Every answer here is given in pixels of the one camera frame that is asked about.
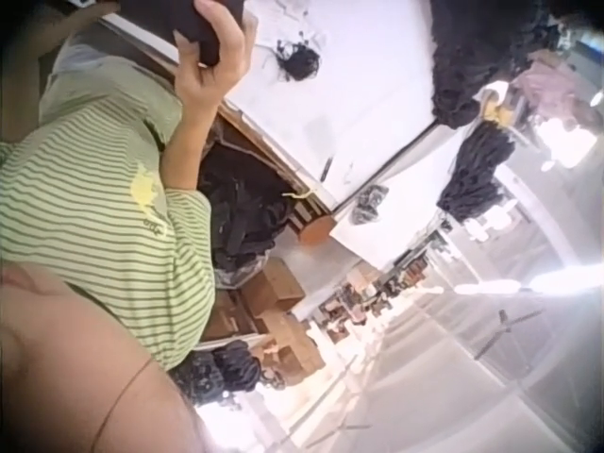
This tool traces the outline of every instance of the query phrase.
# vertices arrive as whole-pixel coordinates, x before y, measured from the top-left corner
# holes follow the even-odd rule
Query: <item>person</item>
[[[540,117],[562,120],[567,130],[582,127],[596,135],[604,131],[602,115],[577,96],[576,70],[553,52],[531,55],[533,63],[512,83]]]
[[[40,127],[0,143],[0,255],[47,267],[103,307],[166,370],[201,337],[214,302],[210,203],[197,191],[218,107],[246,73],[256,35],[194,0],[220,62],[176,34],[175,86],[71,39],[41,101]]]
[[[0,451],[220,451],[115,318],[47,269],[3,261]]]
[[[567,130],[581,127],[595,135],[604,133],[602,115],[577,96],[575,68],[548,50],[534,52],[530,58],[530,68],[510,84],[505,99],[487,93],[482,116],[518,130],[524,130],[530,115],[537,115],[545,121],[558,118]],[[522,101],[527,104],[525,109],[518,108]]]

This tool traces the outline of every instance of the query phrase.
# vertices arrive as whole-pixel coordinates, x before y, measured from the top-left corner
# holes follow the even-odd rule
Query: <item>cardboard box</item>
[[[211,310],[210,319],[206,324],[201,340],[210,342],[222,340],[238,333],[237,322],[232,315],[233,303],[226,291],[216,292],[216,301]]]
[[[257,275],[241,288],[245,304],[254,316],[268,310],[291,310],[306,294],[285,262],[271,258]]]

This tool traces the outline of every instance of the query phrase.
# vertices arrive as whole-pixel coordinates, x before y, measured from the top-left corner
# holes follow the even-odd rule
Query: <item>black object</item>
[[[260,361],[246,342],[236,340],[212,351],[193,351],[168,372],[194,406],[219,402],[224,392],[251,392],[260,382]]]
[[[190,42],[199,43],[199,60],[218,63],[219,42],[210,23],[199,15],[193,0],[120,0],[119,15],[171,43],[177,30]],[[239,25],[243,23],[244,0],[220,0]]]
[[[260,382],[260,361],[251,355],[246,342],[236,340],[211,351],[228,392],[252,392]]]
[[[352,210],[353,225],[363,225],[375,222],[379,218],[378,206],[384,201],[390,189],[385,186],[372,184],[365,189],[357,200],[357,206]]]
[[[14,36],[25,26],[36,8],[42,4],[40,0],[20,0],[5,2],[2,7],[2,27],[0,27],[0,53]]]
[[[480,123],[461,144],[453,175],[436,206],[463,223],[500,202],[503,196],[494,182],[495,169],[513,150],[514,143],[497,124]]]
[[[299,82],[314,77],[321,66],[321,56],[309,47],[308,41],[293,44],[278,42],[276,56],[286,80]]]
[[[480,349],[480,351],[474,357],[474,360],[479,361],[480,359],[482,359],[482,356],[484,356],[487,352],[489,352],[491,350],[491,348],[493,346],[495,346],[495,344],[501,339],[501,337],[503,337],[504,334],[512,332],[512,326],[519,324],[519,323],[524,323],[525,321],[527,321],[531,318],[534,318],[535,316],[538,316],[541,313],[543,313],[543,310],[537,310],[537,311],[533,311],[529,314],[526,314],[524,316],[520,316],[519,318],[510,320],[506,311],[500,310],[499,311],[499,323],[501,325],[499,326],[499,328],[497,329],[497,332],[493,335],[493,337],[491,337],[491,339],[486,343],[486,345],[484,345]]]
[[[234,273],[275,247],[287,226],[292,188],[253,156],[215,144],[200,169],[197,189],[210,201],[214,267]]]
[[[588,27],[604,33],[604,8],[593,0],[548,0],[551,14],[556,19],[579,27]]]
[[[193,351],[168,374],[194,406],[220,401],[225,391],[225,380],[209,351]]]
[[[544,0],[430,0],[436,43],[433,113],[451,128],[478,117],[473,99],[491,81],[511,81],[527,69],[527,56],[555,47]]]

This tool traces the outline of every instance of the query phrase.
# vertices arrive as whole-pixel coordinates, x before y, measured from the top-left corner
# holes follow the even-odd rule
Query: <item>green striped shirt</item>
[[[40,127],[0,145],[2,257],[84,290],[166,369],[199,341],[214,301],[210,204],[159,180],[157,141],[179,118],[171,92],[108,58],[56,76]]]

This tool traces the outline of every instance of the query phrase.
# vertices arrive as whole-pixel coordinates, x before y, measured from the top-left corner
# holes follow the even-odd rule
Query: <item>woman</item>
[[[59,54],[41,126],[0,144],[0,255],[51,269],[101,305],[165,369],[198,342],[214,301],[210,204],[196,190],[202,149],[225,94],[249,67],[243,30],[213,0],[220,63],[176,34],[176,95],[129,60],[86,44]]]

